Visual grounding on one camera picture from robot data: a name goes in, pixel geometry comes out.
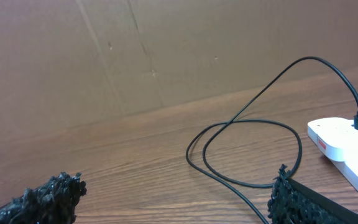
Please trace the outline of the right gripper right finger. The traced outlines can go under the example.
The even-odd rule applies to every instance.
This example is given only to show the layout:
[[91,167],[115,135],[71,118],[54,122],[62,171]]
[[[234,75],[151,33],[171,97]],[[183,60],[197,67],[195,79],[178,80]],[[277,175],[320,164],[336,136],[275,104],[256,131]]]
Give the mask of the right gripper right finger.
[[282,165],[268,201],[274,224],[358,224],[358,214],[290,178]]

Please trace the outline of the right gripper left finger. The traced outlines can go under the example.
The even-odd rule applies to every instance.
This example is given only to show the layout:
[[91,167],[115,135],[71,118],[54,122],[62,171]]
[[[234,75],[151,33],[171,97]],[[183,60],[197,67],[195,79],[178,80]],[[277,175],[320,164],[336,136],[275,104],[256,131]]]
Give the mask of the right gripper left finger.
[[86,195],[81,174],[62,172],[36,189],[25,189],[20,197],[0,207],[0,224],[72,224],[75,208]]

